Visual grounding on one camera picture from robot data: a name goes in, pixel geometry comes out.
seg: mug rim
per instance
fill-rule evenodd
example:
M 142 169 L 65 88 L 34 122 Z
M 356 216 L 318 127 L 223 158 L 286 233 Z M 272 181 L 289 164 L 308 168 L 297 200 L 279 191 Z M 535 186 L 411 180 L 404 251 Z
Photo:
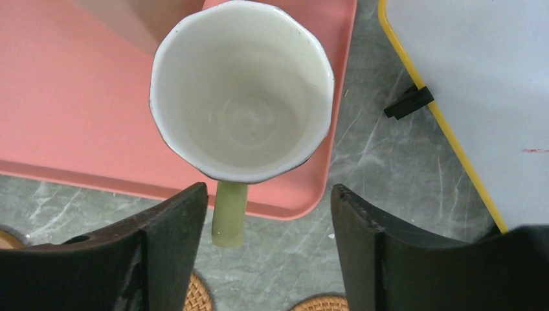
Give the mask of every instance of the mug rim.
M 317 50 L 318 56 L 320 58 L 320 62 L 323 65 L 323 69 L 328 78 L 328 85 L 330 87 L 330 90 L 328 93 L 331 95 L 330 106 L 329 108 L 327 108 L 329 109 L 329 112 L 325 114 L 326 118 L 324 120 L 317 120 L 317 122 L 319 122 L 319 126 L 318 126 L 319 130 L 317 131 L 316 134 L 314 134 L 311 137 L 311 139 L 309 140 L 311 143 L 306 145 L 307 148 L 302 148 L 302 150 L 298 153 L 297 156 L 292 158 L 291 161 L 286 161 L 283 165 L 279 166 L 278 168 L 271 169 L 265 172 L 255 173 L 255 174 L 248 174 L 248 173 L 235 174 L 232 172 L 224 172 L 216 168 L 211 168 L 209 165 L 202 162 L 202 160 L 193 156 L 192 153 L 188 153 L 185 150 L 174 147 L 175 140 L 171 137 L 170 131 L 166 130 L 164 126 L 160 124 L 161 122 L 157 122 L 157 120 L 159 120 L 160 118 L 159 118 L 159 114 L 157 113 L 157 105 L 156 105 L 157 100 L 155 98 L 156 89 L 157 89 L 156 76 L 158 75 L 158 68 L 162 63 L 164 55 L 166 54 L 166 51 L 169 49 L 171 43 L 176 38 L 176 36 L 179 35 L 178 32 L 180 32 L 182 29 L 186 28 L 190 24 L 195 23 L 198 19 L 203 19 L 211 14 L 215 14 L 215 11 L 217 10 L 223 10 L 223 9 L 229 10 L 229 9 L 237 9 L 237 8 L 243 8 L 243 7 L 247 7 L 247 8 L 254 7 L 258 10 L 263 10 L 271 14 L 278 14 L 279 16 L 283 17 L 283 20 L 285 22 L 291 23 L 292 26 L 296 27 L 296 29 L 301 31 L 309 39 L 309 42 L 315 46 Z M 215 179 L 219 181 L 234 181 L 239 183 L 253 184 L 253 183 L 260 183 L 262 181 L 266 181 L 268 179 L 279 176 L 285 172 L 293 170 L 294 168 L 303 165 L 315 153 L 315 151 L 322 144 L 323 140 L 328 136 L 328 133 L 330 130 L 334 87 L 335 87 L 335 77 L 333 74 L 333 69 L 331 68 L 330 61 L 328 60 L 328 55 L 326 55 L 326 51 L 324 50 L 324 47 L 322 46 L 318 38 L 314 34 L 312 34 L 307 28 L 305 28 L 293 17 L 291 17 L 288 13 L 284 12 L 281 8 L 278 8 L 277 6 L 268 5 L 265 3 L 257 3 L 254 1 L 248 1 L 248 0 L 230 0 L 185 17 L 180 22 L 178 22 L 169 31 L 166 37 L 162 40 L 158 49 L 156 50 L 154 60 L 153 60 L 152 74 L 151 74 L 151 88 L 150 88 L 150 94 L 149 94 L 149 107 L 150 107 L 153 119 L 155 121 L 157 130 L 159 131 L 164 143 L 173 152 L 175 152 L 177 155 L 182 157 L 185 161 L 187 161 L 193 167 L 195 167 L 196 169 L 198 169 L 200 172 L 202 172 L 204 175 L 206 175 L 211 179 Z

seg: red mark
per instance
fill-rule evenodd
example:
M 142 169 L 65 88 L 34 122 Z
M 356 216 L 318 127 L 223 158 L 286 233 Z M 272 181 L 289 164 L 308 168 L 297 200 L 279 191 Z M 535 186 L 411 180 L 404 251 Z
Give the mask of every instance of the red mark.
M 549 154 L 549 149 L 522 149 L 527 154 Z

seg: green mug handle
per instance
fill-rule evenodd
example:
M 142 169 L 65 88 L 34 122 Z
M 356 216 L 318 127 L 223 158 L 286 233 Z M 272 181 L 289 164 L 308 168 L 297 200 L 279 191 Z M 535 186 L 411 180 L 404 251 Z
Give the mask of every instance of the green mug handle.
M 237 248 L 244 243 L 244 218 L 248 202 L 248 185 L 218 181 L 212 241 L 222 248 Z

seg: black clip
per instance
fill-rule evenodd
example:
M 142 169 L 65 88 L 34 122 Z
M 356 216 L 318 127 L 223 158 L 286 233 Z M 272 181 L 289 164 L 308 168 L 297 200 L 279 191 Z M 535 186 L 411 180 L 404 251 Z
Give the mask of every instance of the black clip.
M 427 86 L 424 86 L 421 89 L 412 86 L 391 106 L 385 108 L 383 111 L 388 118 L 395 117 L 395 119 L 400 120 L 421 107 L 428 105 L 433 100 L 434 98 L 429 89 L 427 89 Z

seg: white object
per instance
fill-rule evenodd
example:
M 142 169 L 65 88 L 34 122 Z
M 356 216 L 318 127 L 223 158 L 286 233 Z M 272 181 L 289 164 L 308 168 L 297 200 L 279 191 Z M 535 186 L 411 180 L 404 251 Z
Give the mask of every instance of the white object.
M 549 2 L 381 0 L 383 13 L 499 227 L 549 223 Z
M 215 245 L 243 242 L 247 184 L 305 162 L 328 134 L 334 77 L 314 35 L 279 8 L 233 0 L 160 44 L 150 107 L 166 144 L 219 180 Z

